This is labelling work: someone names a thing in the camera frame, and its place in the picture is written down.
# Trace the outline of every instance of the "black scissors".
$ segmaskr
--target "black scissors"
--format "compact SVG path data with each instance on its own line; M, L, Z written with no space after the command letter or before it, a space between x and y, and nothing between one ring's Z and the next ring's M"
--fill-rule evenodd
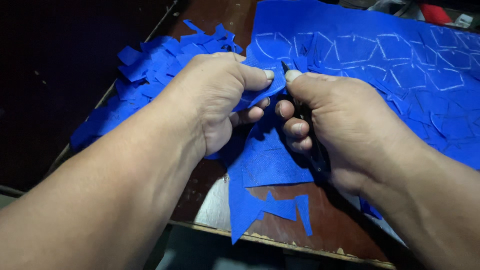
M282 61L283 72L287 73L290 68L285 62ZM313 130L312 124L312 110L302 102L294 99L292 95L287 90L287 100L293 103L295 107L295 112L293 117L303 119L308 123L310 129L308 131L308 136L312 139L312 149L309 153L309 159L316 171L318 171L324 178L328 179L330 177L330 158L328 156L327 149L325 146L318 140Z

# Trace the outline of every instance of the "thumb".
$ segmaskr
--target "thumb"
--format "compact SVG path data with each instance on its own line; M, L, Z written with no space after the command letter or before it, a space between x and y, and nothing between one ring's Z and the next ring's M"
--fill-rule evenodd
M325 74L304 73L289 70L285 73L288 92L298 101L306 103L312 110L321 107L332 89L332 82L340 77Z

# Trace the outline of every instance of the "scissor blade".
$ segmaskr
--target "scissor blade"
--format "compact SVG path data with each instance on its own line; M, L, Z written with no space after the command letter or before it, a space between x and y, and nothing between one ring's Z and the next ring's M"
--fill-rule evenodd
M284 74L287 73L287 71L290 70L290 68L288 67L288 65L285 64L285 62L283 62L283 61L282 61L282 67L283 67L283 73L284 73Z

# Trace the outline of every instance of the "right hand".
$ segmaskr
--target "right hand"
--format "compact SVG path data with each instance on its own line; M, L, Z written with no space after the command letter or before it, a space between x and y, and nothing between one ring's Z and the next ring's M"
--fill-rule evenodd
M285 78L289 93L312 109L315 135L330 156L332 184L343 191L358 195L366 181L382 181L374 179L375 170L422 143L364 81L297 70ZM289 146L306 153L312 148L311 127L293 112L287 100L276 105L277 115L286 120Z

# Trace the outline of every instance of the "forearm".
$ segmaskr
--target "forearm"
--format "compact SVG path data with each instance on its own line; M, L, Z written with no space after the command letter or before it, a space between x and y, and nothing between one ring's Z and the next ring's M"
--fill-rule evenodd
M389 155L363 195L426 265L476 269L480 174L416 140Z
M195 118L173 104L160 95L2 210L0 260L141 267L205 151Z

